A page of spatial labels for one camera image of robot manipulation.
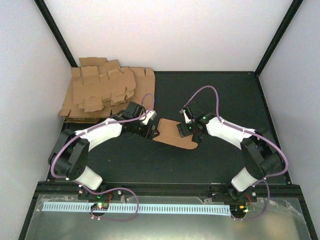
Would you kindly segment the brown cardboard box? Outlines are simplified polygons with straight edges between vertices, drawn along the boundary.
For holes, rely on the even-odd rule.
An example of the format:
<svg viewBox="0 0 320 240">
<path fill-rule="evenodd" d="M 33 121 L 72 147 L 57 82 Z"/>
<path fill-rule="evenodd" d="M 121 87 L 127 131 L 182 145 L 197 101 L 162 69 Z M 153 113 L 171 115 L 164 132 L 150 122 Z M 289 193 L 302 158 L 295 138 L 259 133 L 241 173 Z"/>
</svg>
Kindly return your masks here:
<svg viewBox="0 0 320 240">
<path fill-rule="evenodd" d="M 157 126 L 159 135 L 154 137 L 153 140 L 187 150 L 193 150 L 197 148 L 198 143 L 192 141 L 193 135 L 186 137 L 180 136 L 177 128 L 178 124 L 180 124 L 178 121 L 161 118 Z"/>
</svg>

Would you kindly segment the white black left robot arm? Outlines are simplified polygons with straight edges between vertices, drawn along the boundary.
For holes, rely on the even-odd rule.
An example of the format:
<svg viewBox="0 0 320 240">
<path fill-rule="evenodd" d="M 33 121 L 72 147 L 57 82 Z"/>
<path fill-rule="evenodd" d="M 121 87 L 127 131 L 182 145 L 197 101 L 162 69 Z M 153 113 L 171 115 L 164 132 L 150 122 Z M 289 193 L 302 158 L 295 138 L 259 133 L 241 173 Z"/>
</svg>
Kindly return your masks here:
<svg viewBox="0 0 320 240">
<path fill-rule="evenodd" d="M 48 158 L 51 175 L 75 181 L 89 188 L 89 193 L 95 199 L 103 199 L 108 188 L 102 184 L 103 178 L 87 166 L 89 152 L 126 133 L 146 139 L 158 136 L 156 127 L 150 124 L 156 115 L 155 110 L 146 110 L 142 105 L 131 101 L 125 110 L 109 116 L 101 123 L 82 130 L 62 131 Z"/>
</svg>

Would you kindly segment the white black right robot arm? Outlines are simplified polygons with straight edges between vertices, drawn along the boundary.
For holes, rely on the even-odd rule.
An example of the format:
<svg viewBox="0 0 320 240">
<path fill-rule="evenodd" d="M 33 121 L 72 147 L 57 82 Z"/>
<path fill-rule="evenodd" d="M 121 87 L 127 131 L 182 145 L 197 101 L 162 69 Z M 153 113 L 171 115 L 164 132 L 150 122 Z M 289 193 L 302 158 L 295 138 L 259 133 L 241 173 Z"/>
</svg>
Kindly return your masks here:
<svg viewBox="0 0 320 240">
<path fill-rule="evenodd" d="M 228 198 L 240 201 L 246 189 L 268 177 L 282 175 L 288 170 L 288 159 L 282 150 L 266 137 L 265 131 L 241 127 L 217 114 L 205 114 L 196 106 L 186 105 L 180 112 L 184 122 L 177 125 L 181 138 L 197 134 L 224 140 L 241 150 L 244 167 L 235 175 L 227 189 Z"/>
</svg>

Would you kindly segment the stack of flat cardboard blanks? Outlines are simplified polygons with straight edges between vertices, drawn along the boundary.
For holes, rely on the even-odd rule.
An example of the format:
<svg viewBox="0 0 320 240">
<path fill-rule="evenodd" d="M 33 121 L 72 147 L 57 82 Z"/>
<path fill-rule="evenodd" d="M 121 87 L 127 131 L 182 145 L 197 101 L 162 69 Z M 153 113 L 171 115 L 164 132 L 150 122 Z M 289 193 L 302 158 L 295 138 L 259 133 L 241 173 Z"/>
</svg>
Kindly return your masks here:
<svg viewBox="0 0 320 240">
<path fill-rule="evenodd" d="M 129 102 L 152 106 L 156 76 L 149 67 L 121 66 L 117 59 L 81 57 L 58 116 L 66 123 L 97 123 L 125 110 Z"/>
</svg>

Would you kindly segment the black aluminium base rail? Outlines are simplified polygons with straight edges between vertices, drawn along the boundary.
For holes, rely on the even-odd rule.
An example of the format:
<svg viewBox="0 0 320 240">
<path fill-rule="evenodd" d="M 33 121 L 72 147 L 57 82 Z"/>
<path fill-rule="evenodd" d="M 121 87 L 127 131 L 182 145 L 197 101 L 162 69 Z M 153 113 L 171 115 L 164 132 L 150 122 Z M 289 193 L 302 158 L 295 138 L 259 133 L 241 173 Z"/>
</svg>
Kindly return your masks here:
<svg viewBox="0 0 320 240">
<path fill-rule="evenodd" d="M 130 192 L 124 189 L 119 193 L 116 188 L 130 189 L 139 197 L 199 197 L 211 198 L 216 202 L 225 203 L 255 201 L 257 197 L 267 197 L 267 188 L 264 184 L 249 187 L 241 193 L 231 190 L 225 184 L 104 183 L 102 185 L 102 191 L 111 189 L 113 196 L 116 198 L 120 196 L 132 196 Z M 82 198 L 95 198 L 77 184 L 66 181 L 40 181 L 36 186 L 34 196 L 37 197 L 40 194 L 81 195 Z"/>
</svg>

